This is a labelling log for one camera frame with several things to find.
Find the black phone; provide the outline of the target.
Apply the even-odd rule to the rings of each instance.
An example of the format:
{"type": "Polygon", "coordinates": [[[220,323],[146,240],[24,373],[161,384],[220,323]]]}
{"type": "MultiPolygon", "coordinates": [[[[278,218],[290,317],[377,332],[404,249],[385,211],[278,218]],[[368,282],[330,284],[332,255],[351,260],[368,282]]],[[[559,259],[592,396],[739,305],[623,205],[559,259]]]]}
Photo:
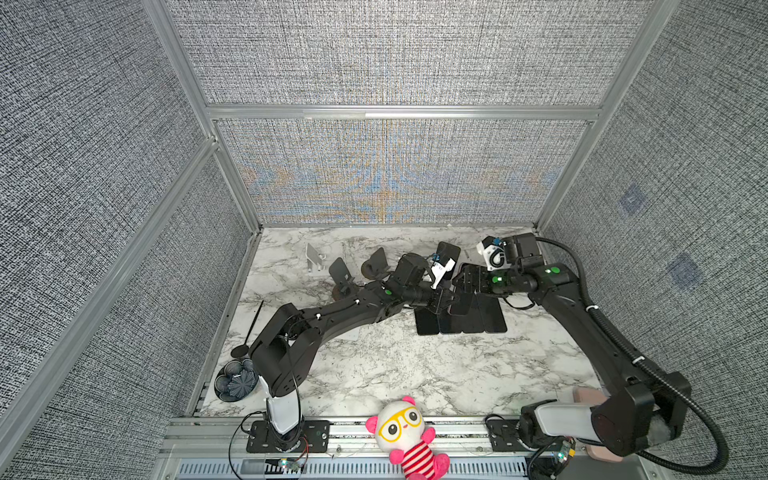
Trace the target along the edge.
{"type": "Polygon", "coordinates": [[[454,316],[462,333],[483,333],[485,331],[483,315],[475,297],[457,306],[454,316]]]}
{"type": "Polygon", "coordinates": [[[476,306],[476,288],[471,284],[456,284],[453,290],[454,296],[448,307],[452,316],[469,315],[476,306]]]}
{"type": "Polygon", "coordinates": [[[435,261],[443,266],[447,266],[450,261],[453,261],[455,264],[457,264],[460,255],[460,247],[448,242],[441,241],[438,243],[435,252],[435,261]]]}
{"type": "Polygon", "coordinates": [[[414,310],[416,331],[419,336],[438,335],[440,333],[440,323],[437,314],[426,308],[417,308],[414,310]]]}
{"type": "Polygon", "coordinates": [[[438,328],[441,334],[458,334],[464,332],[463,317],[449,312],[441,312],[438,317],[438,328]]]}
{"type": "Polygon", "coordinates": [[[483,331],[489,334],[506,333],[506,320],[498,298],[488,295],[477,297],[483,331]]]}

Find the white folding stand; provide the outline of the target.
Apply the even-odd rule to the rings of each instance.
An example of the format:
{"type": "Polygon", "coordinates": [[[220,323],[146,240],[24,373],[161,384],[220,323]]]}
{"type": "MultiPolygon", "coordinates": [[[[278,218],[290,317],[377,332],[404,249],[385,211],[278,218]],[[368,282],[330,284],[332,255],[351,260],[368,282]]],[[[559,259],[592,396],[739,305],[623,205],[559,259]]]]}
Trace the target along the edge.
{"type": "Polygon", "coordinates": [[[306,245],[305,257],[309,273],[321,272],[324,269],[325,256],[310,243],[306,245]]]}

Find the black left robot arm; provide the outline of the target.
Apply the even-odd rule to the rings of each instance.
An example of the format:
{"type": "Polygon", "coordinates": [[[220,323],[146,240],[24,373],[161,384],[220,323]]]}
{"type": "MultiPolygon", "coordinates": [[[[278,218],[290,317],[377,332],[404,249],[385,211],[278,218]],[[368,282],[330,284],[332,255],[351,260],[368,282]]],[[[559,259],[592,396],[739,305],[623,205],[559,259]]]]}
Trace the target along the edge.
{"type": "Polygon", "coordinates": [[[409,252],[390,269],[379,249],[363,263],[361,273],[368,282],[359,285],[344,261],[337,259],[329,268],[335,282],[332,303],[305,309],[287,303],[278,308],[248,351],[266,395],[264,419],[277,450],[294,450],[302,437],[304,416],[298,387],[306,380],[320,347],[406,307],[434,314],[447,309],[456,294],[451,282],[443,278],[443,268],[409,252]]]}

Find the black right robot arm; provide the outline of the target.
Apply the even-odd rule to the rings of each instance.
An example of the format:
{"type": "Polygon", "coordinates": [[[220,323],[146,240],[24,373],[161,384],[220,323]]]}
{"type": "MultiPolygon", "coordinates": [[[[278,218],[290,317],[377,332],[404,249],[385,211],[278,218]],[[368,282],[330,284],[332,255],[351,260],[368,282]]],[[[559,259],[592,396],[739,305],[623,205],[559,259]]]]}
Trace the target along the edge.
{"type": "Polygon", "coordinates": [[[589,359],[608,391],[599,405],[543,401],[524,407],[518,431],[528,447],[555,437],[597,442],[621,457],[677,439],[692,411],[691,386],[647,359],[588,295],[582,267],[547,263],[532,234],[502,240],[510,266],[490,271],[464,265],[452,283],[457,293],[506,298],[524,293],[554,317],[589,359]]]}

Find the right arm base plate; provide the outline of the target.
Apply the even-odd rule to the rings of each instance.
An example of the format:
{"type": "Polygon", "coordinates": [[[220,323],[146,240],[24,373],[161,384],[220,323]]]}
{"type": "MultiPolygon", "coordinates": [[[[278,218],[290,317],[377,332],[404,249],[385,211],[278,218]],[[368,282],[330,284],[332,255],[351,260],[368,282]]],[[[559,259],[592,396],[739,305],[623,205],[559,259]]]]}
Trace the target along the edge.
{"type": "Polygon", "coordinates": [[[535,448],[527,446],[519,437],[518,418],[501,418],[491,415],[484,420],[491,448],[496,453],[531,452],[535,448]]]}

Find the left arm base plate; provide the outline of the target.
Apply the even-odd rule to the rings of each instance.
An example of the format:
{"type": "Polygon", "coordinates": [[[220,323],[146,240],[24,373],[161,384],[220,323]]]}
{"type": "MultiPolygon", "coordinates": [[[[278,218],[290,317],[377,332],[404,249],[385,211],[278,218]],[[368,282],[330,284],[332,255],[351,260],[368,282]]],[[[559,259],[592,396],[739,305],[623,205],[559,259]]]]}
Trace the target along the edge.
{"type": "Polygon", "coordinates": [[[256,420],[250,425],[246,452],[289,455],[298,455],[305,451],[326,453],[330,439],[330,425],[331,423],[327,420],[304,420],[288,433],[280,434],[269,421],[256,420]]]}

